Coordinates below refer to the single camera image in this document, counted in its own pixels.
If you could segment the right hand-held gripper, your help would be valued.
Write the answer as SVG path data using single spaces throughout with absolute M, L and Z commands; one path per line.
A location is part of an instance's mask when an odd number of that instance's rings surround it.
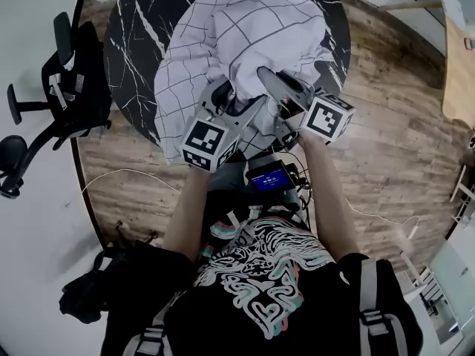
M 323 88 L 307 90 L 286 71 L 278 75 L 259 67 L 257 75 L 269 95 L 278 102 L 280 113 L 275 135 L 285 148 L 292 148 L 299 133 L 307 131 L 334 142 L 346 131 L 356 108 Z

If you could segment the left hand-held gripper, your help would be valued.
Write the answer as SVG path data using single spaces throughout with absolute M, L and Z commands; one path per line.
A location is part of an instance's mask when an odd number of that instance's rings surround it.
M 208 84 L 200 97 L 200 109 L 187 124 L 180 146 L 188 164 L 214 173 L 237 150 L 255 115 L 266 102 L 260 96 L 237 116 L 236 95 L 228 79 Z

